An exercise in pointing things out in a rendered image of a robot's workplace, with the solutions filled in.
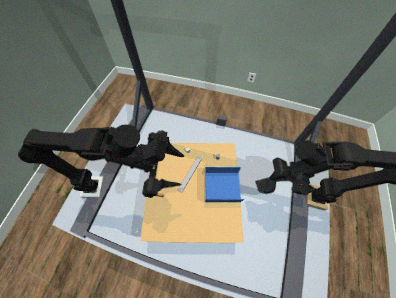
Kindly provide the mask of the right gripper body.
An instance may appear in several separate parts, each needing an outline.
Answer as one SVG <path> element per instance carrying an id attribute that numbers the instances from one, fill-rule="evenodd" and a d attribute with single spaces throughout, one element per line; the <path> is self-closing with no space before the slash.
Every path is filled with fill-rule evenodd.
<path id="1" fill-rule="evenodd" d="M 167 132 L 161 130 L 161 131 L 158 131 L 157 134 L 160 134 L 162 136 L 162 142 L 166 143 Z M 130 168 L 132 167 L 131 169 L 134 169 L 134 168 L 141 169 L 141 170 L 145 169 L 146 171 L 144 171 L 144 172 L 150 172 L 149 178 L 144 182 L 142 194 L 145 197 L 152 198 L 152 197 L 156 196 L 159 191 L 160 181 L 156 178 L 158 162 L 155 163 L 155 166 L 153 167 L 154 169 L 146 167 L 143 164 L 141 164 L 140 162 L 138 162 L 136 160 L 137 155 L 141 156 L 141 154 L 142 154 L 142 150 L 139 149 L 139 146 L 140 145 L 136 146 L 136 148 L 134 149 L 134 151 L 131 155 L 130 161 L 127 166 L 129 166 Z"/>

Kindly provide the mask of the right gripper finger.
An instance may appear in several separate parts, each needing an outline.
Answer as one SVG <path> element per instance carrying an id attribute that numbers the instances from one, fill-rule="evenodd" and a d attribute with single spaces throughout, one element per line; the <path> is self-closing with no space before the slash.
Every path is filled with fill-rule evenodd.
<path id="1" fill-rule="evenodd" d="M 167 144 L 165 154 L 169 154 L 169 155 L 173 155 L 173 156 L 177 156 L 177 157 L 184 157 L 184 154 L 182 154 L 173 145 L 171 145 L 171 143 L 169 141 L 169 137 L 167 137 L 165 144 Z"/>
<path id="2" fill-rule="evenodd" d="M 164 179 L 160 179 L 160 187 L 159 187 L 159 191 L 161 191 L 161 189 L 163 188 L 168 188 L 168 187 L 175 187 L 175 186 L 181 186 L 181 183 L 178 182 L 172 182 L 172 181 L 165 181 Z M 167 185 L 167 187 L 165 187 Z"/>

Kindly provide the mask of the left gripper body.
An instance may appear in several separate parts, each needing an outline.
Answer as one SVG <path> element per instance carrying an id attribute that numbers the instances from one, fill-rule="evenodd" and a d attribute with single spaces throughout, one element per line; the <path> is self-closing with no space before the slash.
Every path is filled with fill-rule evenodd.
<path id="1" fill-rule="evenodd" d="M 306 164 L 304 161 L 300 160 L 297 162 L 289 162 L 290 166 L 287 166 L 287 161 L 277 157 L 272 160 L 273 161 L 273 166 L 274 166 L 274 172 L 275 176 L 278 178 L 290 178 L 292 173 L 297 173 L 297 172 L 304 172 L 307 173 L 307 176 L 313 176 L 314 173 L 310 169 L 309 165 Z"/>

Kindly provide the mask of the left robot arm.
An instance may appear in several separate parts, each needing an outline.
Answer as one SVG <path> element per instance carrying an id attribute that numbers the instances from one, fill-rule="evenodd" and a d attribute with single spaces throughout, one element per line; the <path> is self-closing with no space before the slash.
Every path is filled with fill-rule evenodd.
<path id="1" fill-rule="evenodd" d="M 310 165 L 314 174 L 330 169 L 354 170 L 359 166 L 383 169 L 343 180 L 324 178 L 318 189 L 309 185 L 309 178 L 313 176 L 307 176 L 308 174 L 304 172 L 292 173 L 291 177 L 294 178 L 292 192 L 302 195 L 309 195 L 312 192 L 313 202 L 329 204 L 336 202 L 336 198 L 346 191 L 386 183 L 396 185 L 396 152 L 364 149 L 358 144 L 345 141 L 322 142 L 322 144 L 323 147 L 319 143 L 302 141 L 295 150 L 296 156 Z"/>

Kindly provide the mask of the light grey long flat bar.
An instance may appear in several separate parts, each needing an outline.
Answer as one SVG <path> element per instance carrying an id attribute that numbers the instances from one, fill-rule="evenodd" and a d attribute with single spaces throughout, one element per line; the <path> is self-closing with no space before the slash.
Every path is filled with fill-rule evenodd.
<path id="1" fill-rule="evenodd" d="M 188 172 L 187 176 L 185 177 L 184 181 L 182 182 L 182 185 L 179 187 L 178 191 L 183 192 L 185 189 L 186 185 L 188 184 L 189 180 L 191 179 L 193 173 L 195 172 L 196 168 L 198 167 L 199 163 L 201 162 L 202 158 L 198 157 L 193 164 L 192 168 Z"/>

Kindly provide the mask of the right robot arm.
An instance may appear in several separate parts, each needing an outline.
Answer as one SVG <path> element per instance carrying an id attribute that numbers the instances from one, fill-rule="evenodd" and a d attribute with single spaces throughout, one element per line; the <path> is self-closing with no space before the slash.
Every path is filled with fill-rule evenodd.
<path id="1" fill-rule="evenodd" d="M 110 132 L 108 132 L 109 129 Z M 75 151 L 81 158 L 89 161 L 105 159 L 105 161 L 127 166 L 139 141 L 139 131 L 129 124 L 120 125 L 117 128 L 84 128 L 74 133 L 32 129 L 24 139 L 18 157 L 27 163 L 44 164 L 68 177 L 74 190 L 96 193 L 99 180 L 93 182 L 92 172 L 88 169 L 75 168 L 54 154 L 53 150 Z M 139 149 L 142 150 L 142 154 L 137 155 L 136 160 L 144 166 L 153 168 L 155 163 L 164 160 L 166 148 L 167 144 L 162 142 L 162 136 L 151 132 L 148 135 L 147 145 L 140 144 Z"/>

